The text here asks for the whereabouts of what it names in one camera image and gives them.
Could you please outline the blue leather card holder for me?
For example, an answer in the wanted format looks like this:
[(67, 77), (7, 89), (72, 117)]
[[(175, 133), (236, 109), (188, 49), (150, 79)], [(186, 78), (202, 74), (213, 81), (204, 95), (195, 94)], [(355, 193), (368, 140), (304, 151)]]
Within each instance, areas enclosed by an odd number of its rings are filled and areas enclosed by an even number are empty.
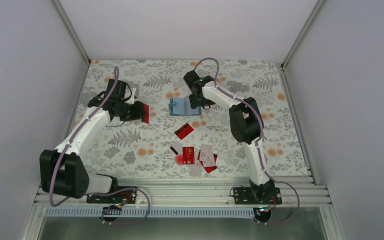
[(200, 116), (202, 110), (200, 107), (192, 108), (189, 97), (171, 98), (168, 104), (169, 114), (171, 116)]

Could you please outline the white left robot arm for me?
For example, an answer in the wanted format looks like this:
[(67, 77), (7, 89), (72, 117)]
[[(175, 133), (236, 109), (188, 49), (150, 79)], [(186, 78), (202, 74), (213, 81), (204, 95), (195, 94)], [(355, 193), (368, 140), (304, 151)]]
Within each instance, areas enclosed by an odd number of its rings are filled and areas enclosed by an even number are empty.
[(138, 101), (138, 96), (137, 88), (131, 88), (125, 81), (110, 79), (106, 90), (88, 102), (83, 118), (68, 137), (53, 150), (40, 154), (42, 190), (76, 199), (99, 194), (104, 201), (114, 202), (120, 191), (116, 178), (86, 170), (83, 159), (114, 118), (129, 122), (146, 117), (147, 105)]

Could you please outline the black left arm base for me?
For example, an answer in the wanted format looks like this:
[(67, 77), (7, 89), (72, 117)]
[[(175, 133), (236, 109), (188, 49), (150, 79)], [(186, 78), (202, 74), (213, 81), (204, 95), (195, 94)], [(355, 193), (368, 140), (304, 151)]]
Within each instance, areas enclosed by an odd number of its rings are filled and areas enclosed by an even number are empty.
[[(120, 186), (118, 179), (115, 176), (103, 175), (101, 176), (109, 177), (111, 179), (111, 185), (109, 188), (109, 193), (116, 192), (120, 189), (131, 188), (131, 186)], [(134, 204), (136, 202), (137, 190), (129, 189), (111, 196), (97, 196), (89, 195), (86, 199), (88, 204)]]

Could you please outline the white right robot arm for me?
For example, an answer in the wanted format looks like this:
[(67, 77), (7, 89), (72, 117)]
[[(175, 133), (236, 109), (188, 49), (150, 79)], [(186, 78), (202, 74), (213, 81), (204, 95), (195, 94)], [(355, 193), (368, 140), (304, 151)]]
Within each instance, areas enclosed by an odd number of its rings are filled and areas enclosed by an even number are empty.
[(213, 77), (199, 77), (191, 70), (183, 80), (191, 91), (190, 107), (207, 107), (217, 105), (228, 110), (230, 131), (234, 139), (241, 143), (249, 165), (251, 198), (258, 204), (264, 203), (270, 197), (269, 188), (274, 186), (266, 170), (263, 154), (263, 128), (256, 100), (252, 97), (243, 98), (227, 89), (216, 85)]

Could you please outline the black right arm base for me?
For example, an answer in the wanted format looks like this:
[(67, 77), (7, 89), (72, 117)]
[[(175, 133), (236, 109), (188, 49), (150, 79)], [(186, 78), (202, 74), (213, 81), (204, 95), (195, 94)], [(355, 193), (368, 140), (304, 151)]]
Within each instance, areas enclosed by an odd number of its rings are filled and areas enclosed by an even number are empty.
[(237, 205), (280, 205), (283, 203), (280, 189), (273, 180), (260, 185), (249, 181), (250, 186), (234, 185), (229, 194)]

